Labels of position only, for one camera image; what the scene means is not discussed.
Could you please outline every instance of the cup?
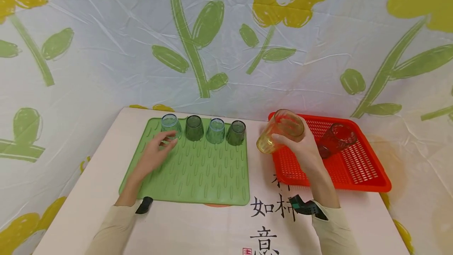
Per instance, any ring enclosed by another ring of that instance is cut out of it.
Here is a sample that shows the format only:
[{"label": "cup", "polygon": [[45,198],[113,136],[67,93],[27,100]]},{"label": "cup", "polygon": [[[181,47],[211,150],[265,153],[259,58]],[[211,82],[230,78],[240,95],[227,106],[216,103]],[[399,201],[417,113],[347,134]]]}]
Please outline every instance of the cup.
[{"label": "cup", "polygon": [[204,135],[203,122],[198,115],[191,115],[186,119],[186,138],[190,141],[199,141]]},{"label": "cup", "polygon": [[226,141],[232,146],[241,145],[245,138],[245,124],[235,120],[228,129]]},{"label": "cup", "polygon": [[304,123],[297,114],[288,109],[275,112],[256,141],[256,147],[260,152],[270,154],[284,147],[274,142],[272,134],[283,135],[294,142],[300,142],[304,137]]},{"label": "cup", "polygon": [[181,124],[179,123],[178,117],[174,114],[167,114],[162,117],[161,120],[161,131],[176,131],[176,138],[181,138],[182,129]]},{"label": "cup", "polygon": [[212,144],[220,144],[225,138],[225,124],[220,118],[214,118],[209,123],[206,139]]},{"label": "cup", "polygon": [[357,142],[357,136],[351,127],[334,123],[319,140],[318,151],[323,159],[327,159],[355,142]]}]

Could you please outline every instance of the fabric backdrop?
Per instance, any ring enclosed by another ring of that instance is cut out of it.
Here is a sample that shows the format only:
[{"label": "fabric backdrop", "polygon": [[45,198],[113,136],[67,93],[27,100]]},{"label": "fabric backdrop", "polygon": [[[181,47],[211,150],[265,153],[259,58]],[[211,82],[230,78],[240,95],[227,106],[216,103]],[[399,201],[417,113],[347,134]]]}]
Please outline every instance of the fabric backdrop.
[{"label": "fabric backdrop", "polygon": [[129,105],[351,118],[409,251],[451,254],[452,1],[0,0],[0,254],[33,252]]}]

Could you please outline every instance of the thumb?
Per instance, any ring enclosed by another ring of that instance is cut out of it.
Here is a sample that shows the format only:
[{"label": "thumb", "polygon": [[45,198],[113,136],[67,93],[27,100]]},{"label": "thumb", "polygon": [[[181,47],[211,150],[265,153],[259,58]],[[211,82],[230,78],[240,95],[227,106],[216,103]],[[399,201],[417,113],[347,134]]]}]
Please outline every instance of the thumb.
[{"label": "thumb", "polygon": [[170,151],[176,146],[177,143],[178,139],[177,138],[173,139],[162,151],[164,151],[165,153],[170,153]]},{"label": "thumb", "polygon": [[286,145],[289,148],[292,148],[294,145],[294,141],[289,140],[283,135],[278,135],[278,134],[272,134],[272,139],[274,139],[277,143]]}]

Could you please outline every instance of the hand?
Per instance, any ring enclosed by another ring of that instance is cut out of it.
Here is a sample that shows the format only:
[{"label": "hand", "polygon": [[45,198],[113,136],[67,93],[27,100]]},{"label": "hand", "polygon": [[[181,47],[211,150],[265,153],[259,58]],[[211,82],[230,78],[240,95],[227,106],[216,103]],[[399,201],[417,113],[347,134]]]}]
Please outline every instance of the hand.
[{"label": "hand", "polygon": [[148,142],[142,157],[129,178],[142,181],[154,169],[158,168],[167,158],[170,151],[178,143],[178,139],[170,139],[176,131],[160,132]]},{"label": "hand", "polygon": [[300,167],[306,174],[311,172],[321,172],[325,170],[322,158],[319,155],[318,145],[314,140],[313,133],[310,131],[307,122],[302,117],[304,123],[304,138],[300,142],[294,142],[282,135],[273,134],[272,138],[277,143],[286,145],[296,155]]}]

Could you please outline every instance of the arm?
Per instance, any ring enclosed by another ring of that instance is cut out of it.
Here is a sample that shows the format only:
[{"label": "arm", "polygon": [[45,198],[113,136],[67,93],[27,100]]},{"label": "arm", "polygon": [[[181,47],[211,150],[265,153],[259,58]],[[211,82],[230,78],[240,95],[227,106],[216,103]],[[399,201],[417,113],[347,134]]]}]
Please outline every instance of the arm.
[{"label": "arm", "polygon": [[318,152],[318,147],[307,122],[304,122],[304,138],[293,142],[280,135],[272,138],[289,147],[296,155],[301,169],[310,181],[313,199],[328,220],[312,216],[312,225],[319,237],[322,255],[360,255],[354,236],[349,229],[345,214],[329,173]]},{"label": "arm", "polygon": [[161,165],[167,154],[176,146],[178,139],[171,141],[169,138],[175,133],[175,131],[160,132],[148,143],[137,166],[126,180],[123,192],[110,208],[101,228],[93,238],[86,255],[123,254],[134,226],[135,211],[139,206],[136,199],[141,183],[150,172]]}]

